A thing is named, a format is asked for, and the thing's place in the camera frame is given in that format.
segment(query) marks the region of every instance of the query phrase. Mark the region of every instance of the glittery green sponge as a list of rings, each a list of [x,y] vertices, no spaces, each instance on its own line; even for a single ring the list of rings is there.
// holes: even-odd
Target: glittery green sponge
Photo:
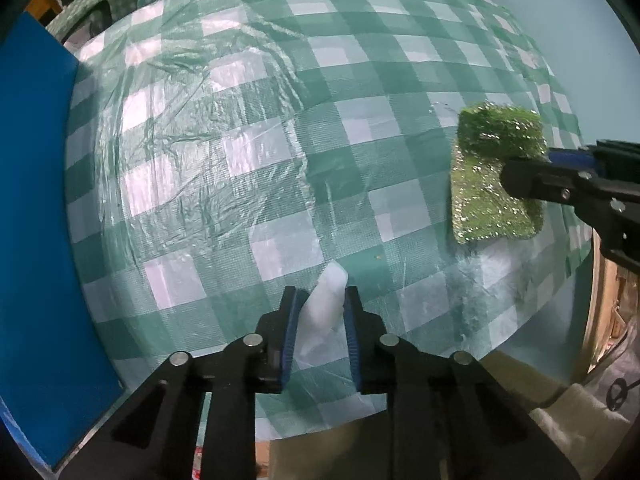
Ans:
[[[458,242],[531,238],[542,229],[542,202],[512,198],[500,184],[504,161],[512,156],[545,159],[537,113],[491,103],[460,112],[451,168],[452,223]]]

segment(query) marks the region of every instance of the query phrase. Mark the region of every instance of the background table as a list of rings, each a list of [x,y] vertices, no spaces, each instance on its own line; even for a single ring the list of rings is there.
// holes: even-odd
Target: background table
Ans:
[[[134,388],[176,349],[251,332],[284,285],[337,260],[367,310],[423,351],[480,357],[542,307],[589,250],[549,205],[533,240],[458,245],[457,113],[537,110],[552,146],[575,116],[491,0],[159,0],[78,53],[68,119],[70,236],[96,329]],[[383,409],[351,383],[344,329],[257,399],[257,436]]]

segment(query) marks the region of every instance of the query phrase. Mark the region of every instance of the screw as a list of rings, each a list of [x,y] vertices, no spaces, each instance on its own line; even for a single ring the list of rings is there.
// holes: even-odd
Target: screw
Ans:
[[[610,205],[613,211],[615,211],[616,213],[623,213],[626,209],[624,203],[620,202],[620,200],[618,200],[617,198],[612,198]]]
[[[467,366],[471,364],[475,359],[469,352],[461,350],[459,352],[454,352],[453,360],[459,365]]]
[[[189,354],[187,352],[174,352],[169,356],[169,362],[173,366],[182,366],[189,360]]]
[[[384,346],[396,346],[400,338],[396,334],[383,334],[380,336],[380,344]]]
[[[262,343],[262,336],[260,334],[247,334],[242,338],[242,342],[247,346],[258,346]]]

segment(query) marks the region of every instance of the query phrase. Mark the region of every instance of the silver screw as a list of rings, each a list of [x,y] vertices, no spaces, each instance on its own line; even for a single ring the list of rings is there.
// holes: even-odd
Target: silver screw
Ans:
[[[189,360],[189,354],[187,352],[174,352],[169,356],[169,362],[173,366],[182,366]]]
[[[242,342],[247,346],[258,346],[262,343],[262,336],[260,334],[247,334],[242,338]]]
[[[474,357],[469,352],[461,350],[453,354],[453,360],[459,365],[467,366],[474,361]]]
[[[612,198],[610,205],[613,211],[615,211],[616,213],[623,213],[626,209],[626,206],[617,198]]]
[[[384,346],[396,346],[400,338],[396,334],[383,334],[380,336],[380,344]]]

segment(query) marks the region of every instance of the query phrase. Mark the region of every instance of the metal rivet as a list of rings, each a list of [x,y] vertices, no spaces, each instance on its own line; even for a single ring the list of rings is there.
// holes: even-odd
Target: metal rivet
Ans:
[[[258,346],[262,343],[262,336],[260,334],[247,334],[242,338],[242,342],[247,346]]]
[[[467,366],[471,364],[475,359],[469,352],[461,350],[453,354],[453,360],[459,365]]]
[[[396,334],[383,334],[380,336],[380,344],[384,346],[396,346],[400,338]]]
[[[189,354],[187,352],[174,352],[169,356],[169,362],[173,366],[182,366],[189,360]]]
[[[611,199],[610,205],[613,211],[617,213],[623,213],[626,209],[626,206],[622,202],[620,202],[620,200],[618,200],[617,198]]]

